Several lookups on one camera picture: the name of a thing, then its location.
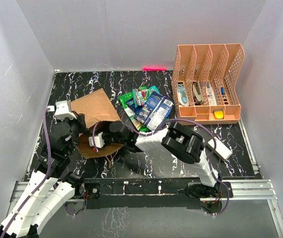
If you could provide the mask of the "blue white snack bag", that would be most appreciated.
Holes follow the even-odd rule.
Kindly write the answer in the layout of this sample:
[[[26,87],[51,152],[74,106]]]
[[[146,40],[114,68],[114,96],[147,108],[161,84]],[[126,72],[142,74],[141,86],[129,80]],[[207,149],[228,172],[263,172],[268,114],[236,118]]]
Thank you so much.
[[[166,120],[173,107],[172,100],[154,91],[135,113],[134,118],[149,130],[155,131]]]

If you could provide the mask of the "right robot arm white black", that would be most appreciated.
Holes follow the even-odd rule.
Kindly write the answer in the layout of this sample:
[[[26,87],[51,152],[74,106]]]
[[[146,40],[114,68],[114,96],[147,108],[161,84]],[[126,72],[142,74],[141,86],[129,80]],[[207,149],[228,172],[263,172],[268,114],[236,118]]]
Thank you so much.
[[[188,186],[190,197],[221,197],[221,177],[209,162],[203,137],[191,129],[173,122],[165,129],[141,133],[114,121],[103,125],[101,132],[106,146],[119,144],[133,153],[165,148],[180,161],[194,166],[201,184]]]

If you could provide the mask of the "teal red candy bag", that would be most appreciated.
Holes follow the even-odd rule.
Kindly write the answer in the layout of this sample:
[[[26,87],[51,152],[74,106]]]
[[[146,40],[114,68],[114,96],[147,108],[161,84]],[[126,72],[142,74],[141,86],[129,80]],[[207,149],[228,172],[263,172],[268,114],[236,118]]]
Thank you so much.
[[[156,86],[152,86],[150,88],[140,87],[138,89],[133,89],[132,95],[135,107],[143,106],[153,92],[159,93],[159,90]]]

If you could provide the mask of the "green Chuba cassava chips bag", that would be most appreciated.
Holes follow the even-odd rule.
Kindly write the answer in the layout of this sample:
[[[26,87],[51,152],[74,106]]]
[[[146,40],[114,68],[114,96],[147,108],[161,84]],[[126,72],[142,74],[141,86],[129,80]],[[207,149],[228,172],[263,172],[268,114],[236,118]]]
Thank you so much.
[[[127,116],[138,131],[148,132],[149,129],[141,122],[136,120],[134,116],[144,106],[145,102],[151,95],[151,90],[142,86],[133,89],[131,92],[119,96],[119,101],[124,108]]]

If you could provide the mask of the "brown paper bag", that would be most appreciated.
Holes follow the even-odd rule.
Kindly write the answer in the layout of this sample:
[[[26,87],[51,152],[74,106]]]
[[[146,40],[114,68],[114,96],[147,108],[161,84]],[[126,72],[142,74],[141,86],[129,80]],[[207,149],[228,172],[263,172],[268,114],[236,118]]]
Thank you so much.
[[[70,104],[72,110],[85,115],[85,123],[88,129],[92,129],[97,123],[99,124],[97,128],[100,129],[107,122],[121,120],[103,89],[71,101]],[[79,145],[77,146],[85,159],[108,157],[111,154],[116,154],[123,147],[121,144],[112,143],[97,152],[89,145],[88,138],[89,136],[86,134],[79,136]]]

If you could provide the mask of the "dark blue snack bag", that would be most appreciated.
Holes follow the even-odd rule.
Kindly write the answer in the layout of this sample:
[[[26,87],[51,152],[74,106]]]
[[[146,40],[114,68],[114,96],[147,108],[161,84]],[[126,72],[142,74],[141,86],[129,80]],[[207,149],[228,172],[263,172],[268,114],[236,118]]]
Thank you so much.
[[[145,122],[145,118],[144,116],[146,115],[144,110],[142,109],[142,106],[135,106],[134,100],[130,99],[128,101],[125,102],[126,105],[128,106],[128,108],[131,110],[131,112],[129,113],[129,118],[131,120],[133,119],[137,119],[137,121],[144,123]]]

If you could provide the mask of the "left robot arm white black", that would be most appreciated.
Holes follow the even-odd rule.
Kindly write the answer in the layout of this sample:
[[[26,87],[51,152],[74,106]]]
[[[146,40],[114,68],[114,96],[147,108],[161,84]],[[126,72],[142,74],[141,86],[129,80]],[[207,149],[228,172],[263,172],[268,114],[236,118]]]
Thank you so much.
[[[85,192],[84,179],[69,172],[70,155],[79,145],[79,136],[87,131],[85,116],[72,111],[56,115],[50,131],[43,124],[46,146],[38,167],[32,172],[22,195],[0,223],[0,238],[37,238],[53,215],[72,197]]]

